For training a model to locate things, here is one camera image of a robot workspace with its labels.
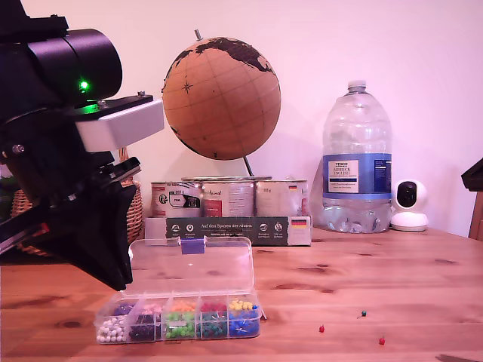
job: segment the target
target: white wall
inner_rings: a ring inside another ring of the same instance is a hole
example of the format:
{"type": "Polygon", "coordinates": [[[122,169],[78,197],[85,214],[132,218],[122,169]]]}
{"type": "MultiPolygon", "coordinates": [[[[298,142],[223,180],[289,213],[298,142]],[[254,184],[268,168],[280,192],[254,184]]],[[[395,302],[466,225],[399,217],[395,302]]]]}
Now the white wall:
{"type": "MultiPolygon", "coordinates": [[[[274,67],[282,109],[269,141],[248,158],[255,174],[313,181],[321,130],[352,78],[386,108],[394,137],[393,181],[424,183],[432,227],[467,235],[475,195],[460,175],[483,157],[483,1],[23,0],[31,17],[59,14],[72,29],[104,32],[122,60],[119,96],[161,96],[174,58],[195,41],[230,36],[274,67]]],[[[242,161],[212,161],[169,129],[130,146],[152,181],[245,174],[242,161]]]]}

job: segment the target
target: green led light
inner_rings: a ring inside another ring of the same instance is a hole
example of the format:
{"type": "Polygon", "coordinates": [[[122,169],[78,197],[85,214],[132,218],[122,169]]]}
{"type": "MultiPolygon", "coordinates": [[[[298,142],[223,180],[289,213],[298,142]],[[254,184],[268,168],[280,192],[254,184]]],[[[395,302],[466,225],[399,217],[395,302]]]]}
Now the green led light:
{"type": "Polygon", "coordinates": [[[81,90],[81,92],[84,93],[87,89],[89,89],[89,83],[87,83],[86,81],[81,81],[78,84],[78,87],[81,90]]]}

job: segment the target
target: plastic organizer box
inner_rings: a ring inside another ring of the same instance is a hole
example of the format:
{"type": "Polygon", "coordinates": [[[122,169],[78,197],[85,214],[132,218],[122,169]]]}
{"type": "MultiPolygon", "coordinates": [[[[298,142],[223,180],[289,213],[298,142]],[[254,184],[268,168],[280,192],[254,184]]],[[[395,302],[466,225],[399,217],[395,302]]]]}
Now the plastic organizer box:
{"type": "Polygon", "coordinates": [[[129,253],[133,283],[97,312],[98,343],[260,334],[247,238],[138,240],[129,253]]]}

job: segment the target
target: globe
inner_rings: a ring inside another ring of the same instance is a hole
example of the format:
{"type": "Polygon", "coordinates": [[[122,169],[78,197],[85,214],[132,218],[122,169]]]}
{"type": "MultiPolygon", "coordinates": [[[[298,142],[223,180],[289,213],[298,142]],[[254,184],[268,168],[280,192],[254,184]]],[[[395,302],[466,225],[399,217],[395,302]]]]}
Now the globe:
{"type": "Polygon", "coordinates": [[[162,89],[166,119],[188,148],[208,158],[251,154],[280,114],[280,86],[270,63],[233,38],[196,42],[174,60],[162,89]]]}

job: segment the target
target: table surface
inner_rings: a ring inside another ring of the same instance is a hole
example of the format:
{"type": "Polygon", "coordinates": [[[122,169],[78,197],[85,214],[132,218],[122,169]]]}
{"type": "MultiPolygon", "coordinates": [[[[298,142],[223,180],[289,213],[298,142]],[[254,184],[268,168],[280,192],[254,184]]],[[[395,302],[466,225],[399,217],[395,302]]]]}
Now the table surface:
{"type": "Polygon", "coordinates": [[[483,360],[483,242],[435,230],[313,236],[311,247],[254,248],[268,319],[253,339],[97,345],[108,287],[70,265],[4,266],[2,362],[483,360]]]}

